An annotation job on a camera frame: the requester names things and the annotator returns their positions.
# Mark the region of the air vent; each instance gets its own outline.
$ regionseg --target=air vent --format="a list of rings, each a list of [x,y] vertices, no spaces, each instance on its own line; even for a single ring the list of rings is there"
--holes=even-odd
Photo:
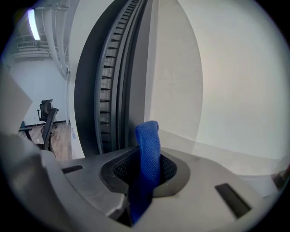
[[[34,48],[34,41],[17,43],[17,48]]]

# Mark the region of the linear light fixture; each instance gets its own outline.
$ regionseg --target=linear light fixture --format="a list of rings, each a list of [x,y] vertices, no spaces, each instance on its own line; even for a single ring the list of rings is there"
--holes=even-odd
[[[34,9],[28,10],[28,20],[29,20],[29,25],[30,25],[34,39],[40,40],[38,31],[37,31],[36,21],[35,21]]]

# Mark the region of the baseboard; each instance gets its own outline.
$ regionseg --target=baseboard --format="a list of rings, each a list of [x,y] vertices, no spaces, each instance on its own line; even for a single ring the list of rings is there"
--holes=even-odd
[[[58,124],[58,123],[63,123],[63,122],[66,122],[66,121],[65,120],[54,121],[53,124]],[[45,125],[45,122],[44,123],[39,123],[39,124],[25,125],[25,127],[44,126],[44,125]]]

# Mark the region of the chair backrest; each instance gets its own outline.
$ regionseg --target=chair backrest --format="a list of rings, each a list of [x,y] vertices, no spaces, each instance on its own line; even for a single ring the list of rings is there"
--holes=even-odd
[[[41,101],[41,104],[39,105],[40,107],[40,113],[41,113],[41,116],[40,116],[40,121],[46,121],[47,120],[47,117],[49,115],[49,111],[51,109],[51,102],[53,100],[52,99],[49,99],[49,100],[42,100]]]
[[[45,126],[43,128],[42,132],[42,138],[43,138],[43,145],[44,145],[44,150],[48,150],[48,142],[49,142],[49,137],[50,137],[50,132],[53,127],[53,121],[55,118],[55,115],[57,114],[58,109],[56,108],[51,108],[45,123]]]

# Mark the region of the blue strap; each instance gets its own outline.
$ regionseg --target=blue strap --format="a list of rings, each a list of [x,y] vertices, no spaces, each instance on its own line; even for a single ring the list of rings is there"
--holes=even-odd
[[[140,173],[129,187],[130,210],[136,223],[152,201],[153,189],[160,183],[160,141],[158,122],[148,121],[135,129],[140,147]]]

